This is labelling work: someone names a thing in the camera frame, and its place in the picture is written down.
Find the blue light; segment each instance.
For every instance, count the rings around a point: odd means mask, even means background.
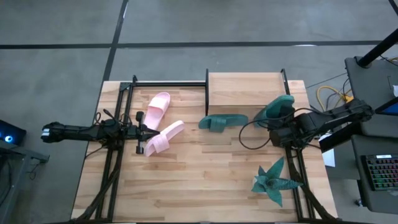
[[[5,139],[6,142],[8,142],[8,143],[12,142],[12,136],[6,136],[4,139]]]

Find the yellow cable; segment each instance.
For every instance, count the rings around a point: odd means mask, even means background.
[[[322,103],[322,101],[321,101],[321,99],[320,99],[320,97],[319,97],[319,92],[320,92],[320,90],[321,90],[321,89],[324,89],[324,88],[327,88],[327,89],[329,89],[329,90],[333,90],[336,94],[339,94],[339,95],[340,95],[340,99],[341,99],[342,97],[344,97],[344,96],[343,96],[343,94],[341,94],[338,90],[336,90],[335,88],[333,88],[333,87],[331,87],[331,86],[321,86],[321,87],[319,87],[318,90],[317,90],[317,100],[318,100],[319,104],[321,105],[323,111],[326,111],[326,108],[324,107],[324,105],[323,105],[323,103]]]
[[[341,94],[341,97],[340,97],[340,99],[338,99],[338,101],[337,101],[337,103],[336,103],[336,105],[335,105],[334,108],[337,107],[338,103],[340,103],[341,100],[343,100],[344,102],[348,103],[348,102],[350,102],[350,101],[353,100],[353,99],[354,99],[353,96],[347,96],[347,95]]]

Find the gray concrete floor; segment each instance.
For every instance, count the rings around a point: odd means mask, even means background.
[[[122,0],[2,0],[1,44],[111,43]],[[381,40],[398,17],[387,0],[130,0],[120,43],[206,41]],[[118,49],[110,80],[203,80],[217,72],[273,72],[306,86],[345,72],[344,59],[373,46],[223,47]],[[41,127],[51,121],[89,125],[109,49],[0,50],[0,119],[27,130],[25,147],[48,153],[35,180],[21,192],[12,223],[69,219],[85,153],[85,142],[44,144]],[[398,55],[397,47],[384,56]],[[341,89],[346,75],[322,85]],[[323,91],[325,102],[330,93]],[[338,150],[351,150],[345,144]],[[340,218],[394,223],[398,215],[372,213],[353,204],[359,196],[345,168],[328,169]]]

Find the wooden table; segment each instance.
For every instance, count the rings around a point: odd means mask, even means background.
[[[120,82],[104,82],[97,110],[114,112]],[[295,107],[309,108],[304,82],[289,81]],[[283,208],[268,196],[251,192],[259,166],[270,168],[285,151],[269,143],[259,150],[240,145],[241,127],[226,128],[223,133],[198,129],[205,115],[203,87],[134,88],[130,117],[146,112],[150,100],[161,91],[171,95],[170,106],[159,126],[185,122],[185,130],[170,142],[170,149],[150,157],[138,155],[136,142],[128,141],[116,198],[114,222],[295,222],[297,216],[291,190],[282,191]],[[268,137],[265,129],[248,126],[243,141],[258,146]],[[99,148],[90,143],[87,153]],[[303,151],[310,188],[321,204],[336,217],[328,176],[319,149]],[[91,203],[101,185],[106,150],[91,155],[84,163],[72,218]],[[281,177],[289,178],[287,161]],[[300,198],[308,216],[303,192]],[[107,198],[104,210],[107,211]]]

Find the computer monitor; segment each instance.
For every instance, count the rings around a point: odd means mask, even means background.
[[[375,110],[376,114],[398,116],[398,97],[388,101]]]

